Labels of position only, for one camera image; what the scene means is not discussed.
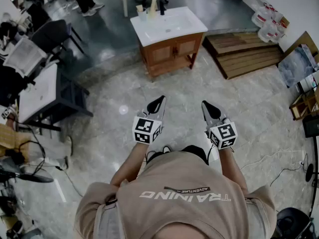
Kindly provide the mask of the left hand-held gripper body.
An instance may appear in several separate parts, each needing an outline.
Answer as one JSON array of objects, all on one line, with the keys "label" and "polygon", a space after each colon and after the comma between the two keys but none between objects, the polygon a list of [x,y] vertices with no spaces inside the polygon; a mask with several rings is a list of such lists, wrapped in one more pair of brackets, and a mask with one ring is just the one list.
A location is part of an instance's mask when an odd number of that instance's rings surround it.
[{"label": "left hand-held gripper body", "polygon": [[162,132],[162,120],[153,120],[139,111],[134,117],[132,134],[135,142],[150,145],[159,137]]}]

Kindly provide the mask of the blue and white picture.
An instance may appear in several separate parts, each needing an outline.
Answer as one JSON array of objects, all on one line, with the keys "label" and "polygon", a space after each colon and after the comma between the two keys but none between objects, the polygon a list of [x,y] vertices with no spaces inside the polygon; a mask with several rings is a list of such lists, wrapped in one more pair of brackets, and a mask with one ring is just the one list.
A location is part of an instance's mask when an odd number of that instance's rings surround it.
[{"label": "blue and white picture", "polygon": [[306,44],[298,45],[277,67],[288,88],[319,70],[319,65]]}]

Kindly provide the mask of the person's left forearm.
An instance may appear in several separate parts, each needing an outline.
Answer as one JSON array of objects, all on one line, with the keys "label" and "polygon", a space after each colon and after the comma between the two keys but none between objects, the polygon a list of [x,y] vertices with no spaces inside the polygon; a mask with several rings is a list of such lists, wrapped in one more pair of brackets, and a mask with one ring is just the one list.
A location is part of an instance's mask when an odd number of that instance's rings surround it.
[{"label": "person's left forearm", "polygon": [[149,146],[147,144],[137,143],[133,147],[127,159],[112,177],[110,184],[120,187],[124,181],[131,182],[135,180],[141,169],[148,147]]}]

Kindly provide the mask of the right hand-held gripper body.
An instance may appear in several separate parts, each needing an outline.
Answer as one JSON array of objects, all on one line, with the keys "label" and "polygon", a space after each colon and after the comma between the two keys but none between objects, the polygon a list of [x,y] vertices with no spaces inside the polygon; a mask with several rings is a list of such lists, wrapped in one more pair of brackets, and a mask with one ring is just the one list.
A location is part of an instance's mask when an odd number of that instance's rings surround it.
[{"label": "right hand-held gripper body", "polygon": [[232,147],[237,139],[235,123],[229,118],[224,118],[215,124],[207,126],[208,138],[218,150]]}]

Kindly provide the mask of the clear plastic water bottle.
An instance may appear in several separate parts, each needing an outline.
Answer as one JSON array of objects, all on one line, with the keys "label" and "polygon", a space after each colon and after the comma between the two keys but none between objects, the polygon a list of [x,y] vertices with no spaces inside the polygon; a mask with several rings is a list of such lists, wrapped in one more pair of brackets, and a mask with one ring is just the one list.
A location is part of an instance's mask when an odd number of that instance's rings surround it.
[{"label": "clear plastic water bottle", "polygon": [[283,15],[274,8],[270,8],[270,11],[271,11],[271,19],[274,20],[275,22],[280,22]]},{"label": "clear plastic water bottle", "polygon": [[285,34],[287,27],[283,22],[277,22],[276,27],[277,27],[277,30],[274,37],[276,39],[280,39]]},{"label": "clear plastic water bottle", "polygon": [[269,19],[259,29],[257,35],[265,43],[272,41],[274,35],[277,33],[277,23]]},{"label": "clear plastic water bottle", "polygon": [[253,14],[251,20],[252,22],[261,28],[264,23],[271,19],[272,13],[266,3],[264,3],[261,7],[259,7],[256,12]]}]

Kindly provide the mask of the white mesh chair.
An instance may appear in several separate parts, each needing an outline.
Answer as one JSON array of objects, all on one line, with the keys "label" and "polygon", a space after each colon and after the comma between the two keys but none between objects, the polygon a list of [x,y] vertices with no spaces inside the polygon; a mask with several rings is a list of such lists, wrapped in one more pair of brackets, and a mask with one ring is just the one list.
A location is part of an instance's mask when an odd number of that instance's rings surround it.
[{"label": "white mesh chair", "polygon": [[21,77],[28,77],[47,58],[47,53],[34,42],[22,38],[6,57],[3,65],[15,70]]}]

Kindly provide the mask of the brown cardboard board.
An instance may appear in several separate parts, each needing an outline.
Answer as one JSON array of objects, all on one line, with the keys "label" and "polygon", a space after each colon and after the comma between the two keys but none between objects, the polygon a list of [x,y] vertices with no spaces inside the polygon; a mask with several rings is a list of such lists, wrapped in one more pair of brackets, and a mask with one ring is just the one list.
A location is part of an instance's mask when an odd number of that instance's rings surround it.
[{"label": "brown cardboard board", "polygon": [[283,53],[283,58],[287,57],[296,47],[302,44],[307,45],[315,61],[318,63],[319,49],[306,31]]}]

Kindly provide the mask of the person's black trousers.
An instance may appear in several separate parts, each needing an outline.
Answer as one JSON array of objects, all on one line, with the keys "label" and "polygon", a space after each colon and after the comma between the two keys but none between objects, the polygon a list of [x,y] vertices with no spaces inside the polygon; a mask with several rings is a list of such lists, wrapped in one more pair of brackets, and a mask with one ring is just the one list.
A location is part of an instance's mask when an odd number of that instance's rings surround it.
[{"label": "person's black trousers", "polygon": [[182,149],[183,152],[189,152],[192,153],[198,157],[200,157],[206,165],[209,165],[208,158],[204,152],[204,150],[201,147],[195,146],[195,145],[189,145]]}]

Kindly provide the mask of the small wooden rack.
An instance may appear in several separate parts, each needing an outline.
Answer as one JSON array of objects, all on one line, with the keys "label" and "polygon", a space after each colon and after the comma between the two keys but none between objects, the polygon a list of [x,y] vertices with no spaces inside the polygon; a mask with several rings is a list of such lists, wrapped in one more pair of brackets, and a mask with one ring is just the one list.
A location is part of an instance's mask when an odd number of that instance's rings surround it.
[{"label": "small wooden rack", "polygon": [[319,116],[319,87],[300,94],[290,105],[293,120],[302,120],[307,116]]}]

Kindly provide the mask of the wooden slatted platform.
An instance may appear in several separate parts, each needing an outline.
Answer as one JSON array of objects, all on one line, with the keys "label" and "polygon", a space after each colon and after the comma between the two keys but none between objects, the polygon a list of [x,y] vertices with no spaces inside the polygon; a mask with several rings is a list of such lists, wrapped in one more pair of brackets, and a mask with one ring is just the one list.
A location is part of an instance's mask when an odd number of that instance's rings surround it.
[{"label": "wooden slatted platform", "polygon": [[263,42],[255,32],[208,35],[202,45],[226,80],[277,65],[283,58],[279,45]]}]

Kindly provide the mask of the person's right forearm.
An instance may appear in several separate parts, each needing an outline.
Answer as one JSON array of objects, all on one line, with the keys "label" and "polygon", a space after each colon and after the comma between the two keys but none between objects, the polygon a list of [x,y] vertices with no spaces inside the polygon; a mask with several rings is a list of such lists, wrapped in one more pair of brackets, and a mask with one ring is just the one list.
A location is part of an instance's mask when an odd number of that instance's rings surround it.
[{"label": "person's right forearm", "polygon": [[237,183],[244,194],[248,194],[246,180],[235,161],[232,150],[230,148],[219,150],[219,157],[222,174],[231,181]]}]

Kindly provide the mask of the black box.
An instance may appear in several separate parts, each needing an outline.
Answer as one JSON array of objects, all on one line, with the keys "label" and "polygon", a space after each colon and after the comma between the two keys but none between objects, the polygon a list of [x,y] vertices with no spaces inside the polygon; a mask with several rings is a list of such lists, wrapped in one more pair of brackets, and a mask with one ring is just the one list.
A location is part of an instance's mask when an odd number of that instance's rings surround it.
[{"label": "black box", "polygon": [[308,115],[303,119],[305,137],[319,136],[319,116]]}]

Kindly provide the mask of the wooden sink cabinet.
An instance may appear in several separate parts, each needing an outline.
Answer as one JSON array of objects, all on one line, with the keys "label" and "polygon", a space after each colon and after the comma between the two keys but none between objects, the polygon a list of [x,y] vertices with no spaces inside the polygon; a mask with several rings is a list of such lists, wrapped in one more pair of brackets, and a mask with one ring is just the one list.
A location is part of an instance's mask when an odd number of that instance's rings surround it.
[{"label": "wooden sink cabinet", "polygon": [[[198,38],[199,44],[198,44],[197,52],[192,54],[192,55],[176,57],[175,56],[175,42],[176,42],[177,38],[181,38],[181,37]],[[169,72],[184,68],[184,67],[188,67],[189,69],[193,68],[197,54],[198,54],[198,50],[200,48],[200,45],[201,45],[203,37],[204,37],[204,33],[195,33],[195,34],[185,35],[185,36],[181,36],[181,37],[176,37],[176,38],[172,38],[169,40],[165,40],[165,41],[161,41],[161,42],[152,44],[152,45],[164,45],[164,44],[173,45],[172,59],[165,61],[163,63],[157,64],[157,65],[154,65],[154,66],[150,66],[148,63],[148,49],[150,48],[151,45],[143,47],[141,43],[139,44],[141,56],[142,56],[144,65],[146,67],[147,74],[151,79],[158,77],[160,75],[163,75],[165,73],[169,73]]]}]

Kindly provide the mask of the grey chair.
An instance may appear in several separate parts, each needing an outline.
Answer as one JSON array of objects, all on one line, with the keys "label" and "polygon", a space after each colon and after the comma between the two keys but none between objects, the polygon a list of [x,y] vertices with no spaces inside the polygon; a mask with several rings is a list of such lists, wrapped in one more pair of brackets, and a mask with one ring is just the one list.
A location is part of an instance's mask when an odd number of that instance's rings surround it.
[{"label": "grey chair", "polygon": [[30,40],[44,52],[48,53],[52,52],[57,47],[61,47],[63,50],[66,50],[64,43],[70,39],[79,51],[84,54],[85,52],[76,42],[73,34],[79,41],[82,41],[72,24],[61,19],[46,22],[31,36]]}]

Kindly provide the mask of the black swivel chair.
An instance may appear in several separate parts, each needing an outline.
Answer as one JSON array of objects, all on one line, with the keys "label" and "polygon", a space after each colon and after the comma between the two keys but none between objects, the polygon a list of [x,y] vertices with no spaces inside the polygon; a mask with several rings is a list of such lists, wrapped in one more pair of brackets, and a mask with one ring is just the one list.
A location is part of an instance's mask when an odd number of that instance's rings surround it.
[{"label": "black swivel chair", "polygon": [[303,211],[289,207],[277,212],[276,229],[272,239],[319,239],[313,219]]}]

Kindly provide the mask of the white ceramic sink basin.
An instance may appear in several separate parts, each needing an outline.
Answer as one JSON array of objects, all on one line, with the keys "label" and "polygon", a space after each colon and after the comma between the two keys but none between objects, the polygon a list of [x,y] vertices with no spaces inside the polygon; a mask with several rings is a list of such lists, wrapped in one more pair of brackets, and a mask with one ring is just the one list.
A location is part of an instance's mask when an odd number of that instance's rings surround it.
[{"label": "white ceramic sink basin", "polygon": [[204,23],[186,6],[167,9],[164,15],[159,11],[146,20],[132,17],[131,24],[143,47],[185,35],[204,33]]}]

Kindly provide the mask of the person's beige t-shirt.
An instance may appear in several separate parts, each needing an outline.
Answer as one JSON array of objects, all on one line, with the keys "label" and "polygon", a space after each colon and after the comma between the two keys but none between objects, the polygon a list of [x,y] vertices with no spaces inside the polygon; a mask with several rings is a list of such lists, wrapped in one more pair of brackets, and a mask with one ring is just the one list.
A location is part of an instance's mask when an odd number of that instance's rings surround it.
[{"label": "person's beige t-shirt", "polygon": [[277,216],[268,186],[240,186],[189,152],[154,158],[132,182],[95,182],[76,215],[76,239],[152,239],[172,223],[208,239],[270,239]]}]

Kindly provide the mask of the wooden cabinet door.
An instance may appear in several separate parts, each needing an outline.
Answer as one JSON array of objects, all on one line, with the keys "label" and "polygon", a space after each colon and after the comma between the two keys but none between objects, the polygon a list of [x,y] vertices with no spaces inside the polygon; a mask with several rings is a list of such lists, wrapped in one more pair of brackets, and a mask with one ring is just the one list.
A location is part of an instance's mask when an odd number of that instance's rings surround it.
[{"label": "wooden cabinet door", "polygon": [[195,37],[177,38],[175,42],[175,56],[192,55],[197,52],[199,40]]},{"label": "wooden cabinet door", "polygon": [[172,59],[173,45],[151,45],[148,49],[148,63],[154,66]]}]

